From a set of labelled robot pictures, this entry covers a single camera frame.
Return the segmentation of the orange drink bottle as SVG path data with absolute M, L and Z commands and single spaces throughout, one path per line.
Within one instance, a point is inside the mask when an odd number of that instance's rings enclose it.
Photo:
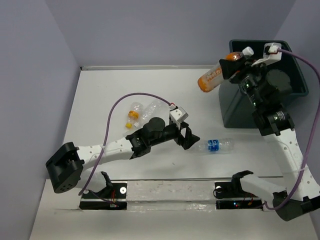
M 223 60 L 231 62 L 237 61 L 244 56 L 253 56 L 254 51 L 250 46 L 245 47 L 242 51 L 231 52 L 225 56 Z M 203 74 L 198 80 L 199 88 L 208 93 L 220 85 L 225 79 L 223 78 L 223 70 L 219 62 L 217 62 L 209 71 Z

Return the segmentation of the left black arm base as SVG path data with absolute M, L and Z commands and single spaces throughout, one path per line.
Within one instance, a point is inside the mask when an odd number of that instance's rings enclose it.
M 127 209 L 127 181 L 111 181 L 109 175 L 102 171 L 102 186 L 99 190 L 86 190 L 80 199 L 81 210 L 126 210 Z

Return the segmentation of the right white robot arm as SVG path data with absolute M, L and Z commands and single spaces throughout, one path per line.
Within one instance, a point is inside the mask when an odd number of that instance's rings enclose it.
M 235 196 L 250 193 L 261 198 L 265 208 L 288 222 L 319 209 L 320 185 L 307 166 L 314 133 L 302 153 L 293 119 L 282 103 L 292 91 L 291 80 L 281 70 L 268 69 L 272 61 L 248 56 L 219 60 L 223 78 L 240 85 L 254 106 L 253 120 L 284 178 L 284 186 L 275 185 L 245 170 L 232 176 L 230 190 Z

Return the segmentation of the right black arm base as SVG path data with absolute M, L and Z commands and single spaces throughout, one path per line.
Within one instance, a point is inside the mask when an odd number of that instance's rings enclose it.
M 243 190 L 240 180 L 254 173 L 249 170 L 235 173 L 231 180 L 214 183 L 213 196 L 218 210 L 263 209 L 264 203 L 256 195 Z

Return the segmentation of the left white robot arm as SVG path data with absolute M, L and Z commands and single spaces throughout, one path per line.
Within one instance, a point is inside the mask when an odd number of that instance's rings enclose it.
M 118 160 L 140 158 L 151 152 L 153 146 L 173 140 L 184 150 L 190 149 L 200 140 L 189 125 L 169 125 L 160 117 L 153 117 L 142 128 L 105 146 L 75 146 L 73 142 L 63 144 L 46 162 L 45 166 L 53 191 L 61 194 L 73 188 L 93 191 L 104 198 L 110 194 L 111 181 L 104 171 L 90 173 L 98 165 Z

